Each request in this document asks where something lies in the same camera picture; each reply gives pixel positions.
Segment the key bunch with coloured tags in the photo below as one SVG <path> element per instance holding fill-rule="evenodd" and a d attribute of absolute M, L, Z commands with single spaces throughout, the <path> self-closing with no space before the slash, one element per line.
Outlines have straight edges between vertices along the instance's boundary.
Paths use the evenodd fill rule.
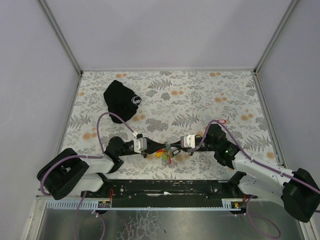
<path fill-rule="evenodd" d="M 171 165 L 173 163 L 173 158 L 181 152 L 179 148 L 175 145 L 171 146 L 169 143 L 164 143 L 165 148 L 159 149 L 155 153 L 156 158 L 161 158 L 163 161 L 167 160 Z"/>

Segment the red key tag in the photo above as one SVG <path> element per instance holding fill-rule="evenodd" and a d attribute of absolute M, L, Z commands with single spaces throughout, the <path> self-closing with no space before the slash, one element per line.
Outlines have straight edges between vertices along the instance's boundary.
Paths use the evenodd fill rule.
<path fill-rule="evenodd" d="M 225 119 L 218 119 L 219 123 L 225 124 L 227 121 Z"/>

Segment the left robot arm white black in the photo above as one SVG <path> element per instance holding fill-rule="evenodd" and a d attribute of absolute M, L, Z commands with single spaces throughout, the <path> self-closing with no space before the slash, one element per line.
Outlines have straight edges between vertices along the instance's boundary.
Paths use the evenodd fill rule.
<path fill-rule="evenodd" d="M 61 200 L 71 192 L 96 192 L 104 184 L 105 174 L 116 172 L 124 164 L 122 156 L 139 154 L 146 158 L 166 147 L 141 134 L 138 137 L 131 141 L 112 137 L 101 156 L 79 155 L 66 148 L 38 172 L 41 193 Z"/>

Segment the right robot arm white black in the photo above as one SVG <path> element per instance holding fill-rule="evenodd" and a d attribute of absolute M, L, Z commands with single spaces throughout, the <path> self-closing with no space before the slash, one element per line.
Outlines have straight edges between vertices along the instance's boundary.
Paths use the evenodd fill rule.
<path fill-rule="evenodd" d="M 194 152 L 213 152 L 214 159 L 236 171 L 232 180 L 240 191 L 284 207 L 296 220 L 307 223 L 320 205 L 320 189 L 311 174 L 303 169 L 291 170 L 256 160 L 244 151 L 227 127 L 212 120 L 203 137 L 185 135 L 172 147 L 192 155 Z"/>

